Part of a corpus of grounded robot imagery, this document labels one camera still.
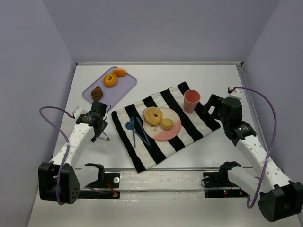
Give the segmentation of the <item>large beige bagel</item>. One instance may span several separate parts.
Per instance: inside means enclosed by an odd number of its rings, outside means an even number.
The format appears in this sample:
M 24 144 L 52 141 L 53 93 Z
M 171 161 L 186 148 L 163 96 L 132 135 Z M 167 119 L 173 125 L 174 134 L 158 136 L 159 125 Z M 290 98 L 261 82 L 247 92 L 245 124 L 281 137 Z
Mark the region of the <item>large beige bagel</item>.
M 157 107 L 148 107 L 143 112 L 145 121 L 152 126 L 158 126 L 163 118 L 162 111 Z

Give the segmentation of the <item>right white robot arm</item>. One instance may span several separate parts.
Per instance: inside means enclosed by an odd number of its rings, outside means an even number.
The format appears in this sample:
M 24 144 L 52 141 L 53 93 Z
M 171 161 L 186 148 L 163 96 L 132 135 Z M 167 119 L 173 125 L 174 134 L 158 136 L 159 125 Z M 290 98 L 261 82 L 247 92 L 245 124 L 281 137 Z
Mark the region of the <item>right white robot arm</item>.
M 225 162 L 217 172 L 204 174 L 201 181 L 205 188 L 238 186 L 248 195 L 248 201 L 258 203 L 263 217 L 269 222 L 297 215 L 303 207 L 303 185 L 293 182 L 274 163 L 262 147 L 254 129 L 242 119 L 240 99 L 229 95 L 222 98 L 211 95 L 203 112 L 219 120 L 226 137 L 245 156 L 256 177 L 248 174 L 237 162 Z

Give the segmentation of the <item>metal serving tongs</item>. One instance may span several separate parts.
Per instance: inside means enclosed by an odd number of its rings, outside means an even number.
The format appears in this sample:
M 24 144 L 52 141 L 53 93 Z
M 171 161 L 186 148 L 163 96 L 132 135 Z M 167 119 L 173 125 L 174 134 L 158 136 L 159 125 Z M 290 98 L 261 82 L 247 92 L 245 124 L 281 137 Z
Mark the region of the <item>metal serving tongs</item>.
M 104 141 L 110 141 L 110 138 L 104 132 L 102 132 L 100 134 L 100 136 L 98 136 L 98 139 L 104 140 Z

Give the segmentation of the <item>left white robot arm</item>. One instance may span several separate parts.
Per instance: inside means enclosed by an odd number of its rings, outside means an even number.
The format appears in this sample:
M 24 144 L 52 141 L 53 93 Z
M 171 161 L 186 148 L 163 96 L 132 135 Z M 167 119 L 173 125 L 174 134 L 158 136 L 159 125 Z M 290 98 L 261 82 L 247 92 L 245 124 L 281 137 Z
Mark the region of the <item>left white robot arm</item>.
M 65 139 L 63 147 L 49 162 L 43 162 L 38 168 L 38 185 L 40 199 L 55 201 L 59 205 L 73 204 L 82 189 L 88 185 L 102 184 L 105 179 L 103 165 L 86 163 L 78 171 L 78 163 L 85 147 L 94 143 L 103 134 L 107 126 L 107 115 L 111 105 L 93 102 L 91 109 L 86 111 L 77 107 L 67 115 L 75 119 L 70 136 L 52 123 L 43 114 L 45 107 L 40 108 L 42 118 L 59 131 Z

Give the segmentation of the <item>small pale round bun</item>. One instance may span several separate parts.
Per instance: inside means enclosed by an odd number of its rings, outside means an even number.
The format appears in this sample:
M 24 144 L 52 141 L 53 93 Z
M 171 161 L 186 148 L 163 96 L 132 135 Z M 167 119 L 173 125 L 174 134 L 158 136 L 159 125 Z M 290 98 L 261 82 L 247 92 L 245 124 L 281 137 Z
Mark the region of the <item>small pale round bun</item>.
M 173 121 L 169 118 L 161 120 L 160 126 L 163 130 L 170 130 L 173 127 Z

